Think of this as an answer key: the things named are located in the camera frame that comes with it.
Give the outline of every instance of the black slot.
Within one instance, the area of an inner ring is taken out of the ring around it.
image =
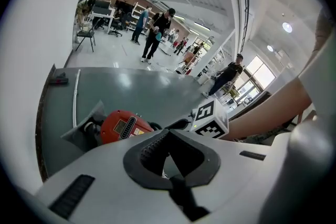
[[[60,217],[68,219],[92,185],[94,177],[78,176],[71,185],[51,204],[49,209]]]
[[[241,156],[252,158],[252,159],[258,159],[260,161],[263,161],[266,157],[266,155],[263,154],[258,154],[258,153],[253,153],[250,151],[242,151],[239,153]]]

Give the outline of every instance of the window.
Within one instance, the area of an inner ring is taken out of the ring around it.
[[[253,75],[256,80],[260,83],[263,89],[266,89],[267,86],[273,81],[275,76],[273,73],[268,69],[268,67],[263,64]]]
[[[195,42],[194,42],[193,45],[196,45],[196,44],[200,45],[200,44],[202,44],[203,42],[205,42],[205,41],[204,41],[204,40],[201,40],[200,38],[196,38],[196,40],[195,40]],[[204,48],[206,51],[208,51],[208,50],[210,50],[210,48],[211,48],[211,44],[205,43],[203,48]]]
[[[267,65],[256,56],[235,82],[238,95],[236,102],[246,97],[255,98],[274,80],[275,76]]]
[[[259,59],[258,56],[256,56],[251,63],[246,67],[248,71],[250,71],[251,74],[254,74],[261,66],[263,65],[263,61]]]

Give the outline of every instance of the white pillar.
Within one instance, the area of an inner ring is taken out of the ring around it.
[[[216,38],[215,43],[211,46],[210,50],[200,59],[197,65],[193,67],[190,75],[192,75],[193,77],[197,77],[197,75],[203,70],[203,68],[205,68],[205,66],[212,60],[212,58],[215,57],[220,47],[224,46],[228,42],[234,32],[235,30],[228,30],[219,38]]]

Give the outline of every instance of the man in black clothes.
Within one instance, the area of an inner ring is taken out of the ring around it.
[[[171,18],[174,17],[175,10],[173,8],[168,9],[165,13],[156,13],[153,18],[148,22],[150,26],[150,32],[146,41],[145,49],[141,58],[142,62],[145,62],[146,55],[149,48],[152,46],[151,51],[147,55],[147,63],[151,63],[151,58],[159,46],[161,37],[166,29],[169,29]]]
[[[208,93],[202,92],[202,95],[208,98],[210,95],[213,95],[229,81],[234,83],[243,71],[243,67],[240,65],[242,60],[243,56],[241,54],[237,54],[236,62],[232,62],[226,68],[222,69],[219,72],[221,73],[221,75],[215,81],[215,85],[213,85]]]

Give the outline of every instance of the desk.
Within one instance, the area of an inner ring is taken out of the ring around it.
[[[105,14],[101,14],[101,13],[92,13],[91,14],[91,19],[93,20],[95,17],[100,17],[100,18],[109,18],[110,22],[109,22],[109,26],[107,28],[107,33],[109,33],[110,28],[111,28],[111,24],[112,24],[112,20],[113,20],[113,14],[116,11],[114,8],[109,9],[111,11],[111,15],[105,15]]]

